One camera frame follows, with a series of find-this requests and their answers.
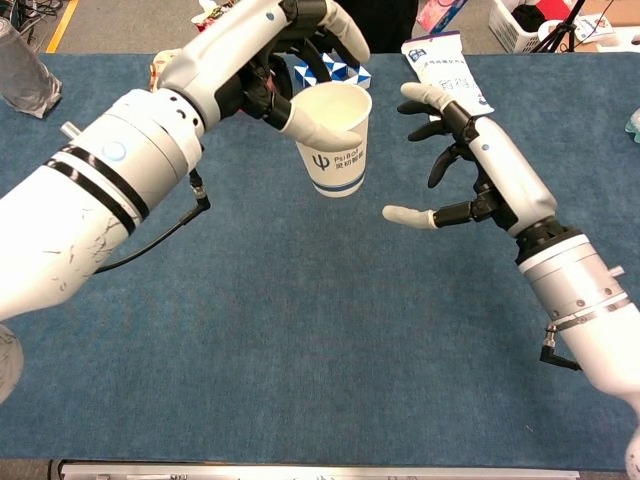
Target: red object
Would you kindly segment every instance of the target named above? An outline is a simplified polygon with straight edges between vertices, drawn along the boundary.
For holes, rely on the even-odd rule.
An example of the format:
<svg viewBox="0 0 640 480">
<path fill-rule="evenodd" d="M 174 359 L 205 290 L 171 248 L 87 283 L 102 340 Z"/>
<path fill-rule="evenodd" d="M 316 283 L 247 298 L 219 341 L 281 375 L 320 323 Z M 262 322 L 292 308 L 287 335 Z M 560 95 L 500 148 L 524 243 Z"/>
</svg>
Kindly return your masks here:
<svg viewBox="0 0 640 480">
<path fill-rule="evenodd" d="M 565 20 L 571 10 L 562 0 L 540 0 L 536 3 L 546 20 Z"/>
</svg>

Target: white fingertip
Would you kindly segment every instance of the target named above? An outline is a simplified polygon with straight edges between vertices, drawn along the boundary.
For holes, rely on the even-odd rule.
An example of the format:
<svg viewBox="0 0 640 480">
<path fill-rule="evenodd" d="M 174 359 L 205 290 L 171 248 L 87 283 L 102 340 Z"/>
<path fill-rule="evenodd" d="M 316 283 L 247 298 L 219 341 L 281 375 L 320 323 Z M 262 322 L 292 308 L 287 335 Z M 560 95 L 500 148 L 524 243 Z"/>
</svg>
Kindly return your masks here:
<svg viewBox="0 0 640 480">
<path fill-rule="evenodd" d="M 294 104 L 291 105 L 289 121 L 280 131 L 296 142 L 322 152 L 349 150 L 362 143 L 362 137 L 357 133 L 329 130 L 315 122 L 304 110 L 296 108 Z"/>
<path fill-rule="evenodd" d="M 402 94 L 410 100 L 426 103 L 442 111 L 451 102 L 455 101 L 450 94 L 435 85 L 425 85 L 424 83 L 408 82 L 400 87 Z"/>
<path fill-rule="evenodd" d="M 358 26 L 340 5 L 333 0 L 326 0 L 326 2 L 327 15 L 320 22 L 320 26 L 326 27 L 338 37 L 356 60 L 360 63 L 368 62 L 371 52 Z"/>
<path fill-rule="evenodd" d="M 433 210 L 421 212 L 419 210 L 387 205 L 382 209 L 382 216 L 390 222 L 399 223 L 412 228 L 436 230 Z"/>
</svg>

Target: white robotic arm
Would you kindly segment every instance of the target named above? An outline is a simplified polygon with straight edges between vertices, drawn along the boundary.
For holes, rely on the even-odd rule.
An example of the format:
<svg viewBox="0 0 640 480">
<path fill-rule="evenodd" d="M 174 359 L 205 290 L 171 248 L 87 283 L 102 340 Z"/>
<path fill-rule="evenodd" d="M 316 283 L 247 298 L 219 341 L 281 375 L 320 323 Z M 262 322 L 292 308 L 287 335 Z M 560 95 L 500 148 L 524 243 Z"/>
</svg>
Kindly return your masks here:
<svg viewBox="0 0 640 480">
<path fill-rule="evenodd" d="M 368 59 L 333 0 L 243 0 L 183 48 L 157 92 L 129 92 L 82 132 L 65 124 L 69 143 L 0 199 L 10 226 L 0 236 L 0 321 L 69 299 L 194 172 L 200 137 L 240 108 L 320 150 L 358 145 L 267 88 L 265 60 L 281 39 L 323 28 L 352 61 Z"/>
<path fill-rule="evenodd" d="M 549 315 L 540 360 L 582 370 L 597 389 L 624 399 L 640 419 L 640 313 L 579 230 L 560 225 L 556 201 L 507 134 L 490 118 L 471 117 L 438 89 L 409 83 L 411 100 L 398 110 L 441 120 L 412 133 L 412 141 L 453 134 L 455 144 L 436 161 L 428 186 L 435 187 L 460 156 L 478 168 L 471 202 L 418 211 L 389 205 L 383 216 L 414 228 L 437 229 L 492 218 L 517 241 L 516 263 Z M 576 361 L 554 354 L 560 334 Z M 640 480 L 640 428 L 626 453 L 627 472 Z"/>
</svg>

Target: blue table mat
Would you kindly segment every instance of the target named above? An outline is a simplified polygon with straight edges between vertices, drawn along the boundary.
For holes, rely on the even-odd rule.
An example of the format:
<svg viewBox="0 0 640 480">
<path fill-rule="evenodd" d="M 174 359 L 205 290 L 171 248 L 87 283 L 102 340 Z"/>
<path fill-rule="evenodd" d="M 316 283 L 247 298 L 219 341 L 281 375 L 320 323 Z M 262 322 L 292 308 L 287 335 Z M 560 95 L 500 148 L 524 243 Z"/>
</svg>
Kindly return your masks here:
<svg viewBox="0 0 640 480">
<path fill-rule="evenodd" d="M 0 105 L 0 195 L 131 88 L 149 55 L 44 56 L 63 98 Z M 632 296 L 640 292 L 633 54 L 473 56 L 492 114 Z M 426 188 L 446 138 L 412 144 L 399 55 L 374 56 L 365 182 L 328 199 L 293 142 L 244 114 L 203 138 L 214 206 L 66 304 L 6 321 L 25 355 L 0 456 L 621 470 L 636 419 L 582 373 L 538 361 L 546 316 L 490 221 L 386 222 L 388 203 L 472 198 L 471 164 Z M 183 182 L 113 258 L 193 204 Z M 562 343 L 561 354 L 569 355 Z"/>
</svg>

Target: black connector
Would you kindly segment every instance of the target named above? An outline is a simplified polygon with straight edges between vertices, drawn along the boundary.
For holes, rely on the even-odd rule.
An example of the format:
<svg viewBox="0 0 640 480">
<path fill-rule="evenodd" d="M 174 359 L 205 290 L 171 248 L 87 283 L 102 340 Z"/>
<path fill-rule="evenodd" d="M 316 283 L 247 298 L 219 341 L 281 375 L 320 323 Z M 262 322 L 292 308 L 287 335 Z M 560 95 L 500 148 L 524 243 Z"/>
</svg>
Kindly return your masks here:
<svg viewBox="0 0 640 480">
<path fill-rule="evenodd" d="M 540 361 L 544 363 L 549 363 L 551 365 L 555 365 L 556 367 L 568 368 L 570 370 L 582 370 L 580 365 L 577 362 L 572 360 L 567 360 L 564 357 L 556 355 L 554 353 L 553 347 L 549 347 L 544 345 L 542 350 L 540 351 Z"/>
</svg>

